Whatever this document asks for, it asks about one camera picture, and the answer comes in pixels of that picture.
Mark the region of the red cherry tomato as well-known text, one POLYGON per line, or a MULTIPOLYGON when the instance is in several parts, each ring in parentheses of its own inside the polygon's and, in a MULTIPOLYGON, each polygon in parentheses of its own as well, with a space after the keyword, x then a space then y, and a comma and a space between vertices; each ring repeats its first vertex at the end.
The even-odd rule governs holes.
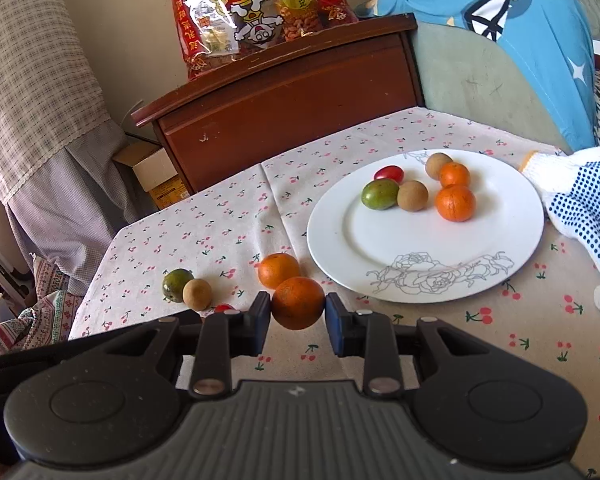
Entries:
POLYGON ((225 312, 225 311, 234 311, 236 310, 233 306, 231 306, 230 304, 219 304, 218 306, 216 306, 214 308, 214 313, 221 313, 221 312, 225 312))
POLYGON ((401 184, 404 179, 404 170, 396 165, 385 166, 375 172, 374 179, 388 179, 393 180, 397 184, 401 184))

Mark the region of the large front orange mandarin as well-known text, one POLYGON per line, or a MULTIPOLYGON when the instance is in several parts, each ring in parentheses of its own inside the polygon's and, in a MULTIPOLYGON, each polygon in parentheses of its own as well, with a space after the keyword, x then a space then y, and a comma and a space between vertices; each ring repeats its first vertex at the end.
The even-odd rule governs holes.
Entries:
POLYGON ((288 278, 275 289, 271 313, 287 330, 305 330, 321 316, 325 307, 322 286, 310 278, 288 278))

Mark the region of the large green round fruit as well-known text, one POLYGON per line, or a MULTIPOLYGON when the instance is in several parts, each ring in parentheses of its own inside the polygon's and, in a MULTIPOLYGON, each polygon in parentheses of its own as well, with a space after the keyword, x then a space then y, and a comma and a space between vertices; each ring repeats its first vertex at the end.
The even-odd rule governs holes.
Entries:
POLYGON ((183 301, 183 290, 185 285, 194 278, 194 274, 186 269, 175 269, 167 273, 162 279, 162 293, 166 300, 177 302, 183 301))

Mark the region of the small green fruit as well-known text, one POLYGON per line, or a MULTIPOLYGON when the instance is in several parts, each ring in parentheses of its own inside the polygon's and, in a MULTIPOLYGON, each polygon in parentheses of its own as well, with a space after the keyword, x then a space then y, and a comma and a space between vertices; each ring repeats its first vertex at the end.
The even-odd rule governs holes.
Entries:
POLYGON ((361 193, 362 204, 373 210, 385 210, 396 206, 400 185, 392 179, 368 182, 361 193))

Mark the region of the brown longan fruit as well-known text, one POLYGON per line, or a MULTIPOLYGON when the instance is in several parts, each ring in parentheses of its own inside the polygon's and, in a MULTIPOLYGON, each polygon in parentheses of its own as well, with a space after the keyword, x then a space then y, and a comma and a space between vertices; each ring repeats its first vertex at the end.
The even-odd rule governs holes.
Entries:
POLYGON ((428 174, 428 177, 430 177, 432 180, 437 181, 440 179, 441 169, 446 164, 450 164, 452 161, 453 161, 453 159, 450 156, 448 156, 447 154, 434 153, 434 154, 430 155, 426 160, 426 164, 425 164, 426 174, 428 174))
POLYGON ((396 196, 396 204, 408 212, 417 212, 425 209, 428 200, 428 188, 417 180, 408 180, 401 184, 396 196))

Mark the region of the brown kiwi fruit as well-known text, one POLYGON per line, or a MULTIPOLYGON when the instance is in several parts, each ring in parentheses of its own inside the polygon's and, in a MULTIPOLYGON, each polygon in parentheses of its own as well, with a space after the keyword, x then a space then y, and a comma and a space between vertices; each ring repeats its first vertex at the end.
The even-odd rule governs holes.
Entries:
POLYGON ((207 310, 212 301, 211 285, 202 278, 189 280, 183 288, 182 297, 187 307, 195 311, 207 310))

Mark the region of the white floral plate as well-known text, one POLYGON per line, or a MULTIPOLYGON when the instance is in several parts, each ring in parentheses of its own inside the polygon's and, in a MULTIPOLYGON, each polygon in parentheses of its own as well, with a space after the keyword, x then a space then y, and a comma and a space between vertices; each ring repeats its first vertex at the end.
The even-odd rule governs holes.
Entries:
POLYGON ((465 222, 443 219, 434 205, 407 212, 362 204, 364 185, 390 165, 436 195, 440 185, 425 171, 429 154, 421 150, 371 162, 315 203, 306 241, 315 264, 334 282, 379 300, 436 304, 498 286, 531 258, 544 229, 539 195, 517 169, 488 155, 448 153, 471 173, 477 211, 465 222))

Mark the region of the cherry print tablecloth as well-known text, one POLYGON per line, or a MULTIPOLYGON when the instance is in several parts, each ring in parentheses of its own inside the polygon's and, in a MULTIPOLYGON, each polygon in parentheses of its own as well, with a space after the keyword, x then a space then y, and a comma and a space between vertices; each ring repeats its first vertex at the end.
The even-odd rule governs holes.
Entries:
POLYGON ((519 271, 469 298, 424 306, 342 289, 313 262, 306 226, 324 193, 371 162, 395 162, 420 148, 460 148, 513 166, 530 152, 554 152, 552 144, 423 108, 293 148, 120 231, 76 311, 71 337, 178 312, 161 290, 163 277, 177 268, 208 281, 218 306, 245 310, 261 288, 260 260, 286 252, 351 310, 379 311, 399 325, 432 315, 567 379, 588 406, 574 461, 588 477, 600 477, 600 310, 594 302, 600 274, 578 242, 546 226, 519 271))

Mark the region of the striped patterned blanket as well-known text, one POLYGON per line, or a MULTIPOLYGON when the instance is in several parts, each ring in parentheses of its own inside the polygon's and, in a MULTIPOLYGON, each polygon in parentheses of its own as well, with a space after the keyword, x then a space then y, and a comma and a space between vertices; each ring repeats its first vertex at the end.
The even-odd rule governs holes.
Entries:
POLYGON ((83 300, 69 292, 70 278, 55 263, 35 254, 32 261, 36 303, 0 322, 0 356, 66 341, 83 300))

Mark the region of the open cardboard box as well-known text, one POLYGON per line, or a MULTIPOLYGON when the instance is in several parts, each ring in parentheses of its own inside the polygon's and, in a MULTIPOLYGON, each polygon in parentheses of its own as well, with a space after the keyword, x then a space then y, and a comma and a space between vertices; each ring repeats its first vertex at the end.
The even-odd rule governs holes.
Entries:
POLYGON ((134 172, 140 187, 158 209, 166 209, 189 198, 189 192, 164 148, 135 141, 117 151, 112 159, 134 172))

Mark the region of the dark wooden cabinet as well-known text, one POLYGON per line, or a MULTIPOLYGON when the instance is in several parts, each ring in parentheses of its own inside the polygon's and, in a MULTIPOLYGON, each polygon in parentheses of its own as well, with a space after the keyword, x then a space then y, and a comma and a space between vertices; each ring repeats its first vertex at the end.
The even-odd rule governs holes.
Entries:
POLYGON ((253 53, 134 110, 189 192, 334 132, 425 103, 413 15, 369 18, 253 53))

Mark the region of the grey checked curtain cover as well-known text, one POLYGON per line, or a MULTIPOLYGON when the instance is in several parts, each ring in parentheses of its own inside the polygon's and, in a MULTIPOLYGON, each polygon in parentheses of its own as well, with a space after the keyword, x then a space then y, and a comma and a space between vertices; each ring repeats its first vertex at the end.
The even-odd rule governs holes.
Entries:
POLYGON ((114 155, 110 117, 64 0, 0 0, 0 202, 24 258, 86 293, 112 239, 154 205, 114 155))

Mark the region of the white blue dotted glove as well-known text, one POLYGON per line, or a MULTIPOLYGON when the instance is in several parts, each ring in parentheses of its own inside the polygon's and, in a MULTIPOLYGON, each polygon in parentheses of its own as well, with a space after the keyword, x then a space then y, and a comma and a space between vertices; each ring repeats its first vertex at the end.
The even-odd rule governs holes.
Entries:
MULTIPOLYGON (((600 146, 571 155, 532 152, 520 172, 535 187, 555 229, 579 242, 600 272, 600 146)), ((594 304, 600 311, 600 286, 594 304)))

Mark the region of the red snack bag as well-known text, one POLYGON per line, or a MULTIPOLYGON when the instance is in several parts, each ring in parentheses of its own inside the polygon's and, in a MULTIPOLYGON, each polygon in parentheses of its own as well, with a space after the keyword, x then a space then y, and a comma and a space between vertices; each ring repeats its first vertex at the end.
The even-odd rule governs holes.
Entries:
POLYGON ((171 0, 187 76, 358 18, 347 0, 171 0))

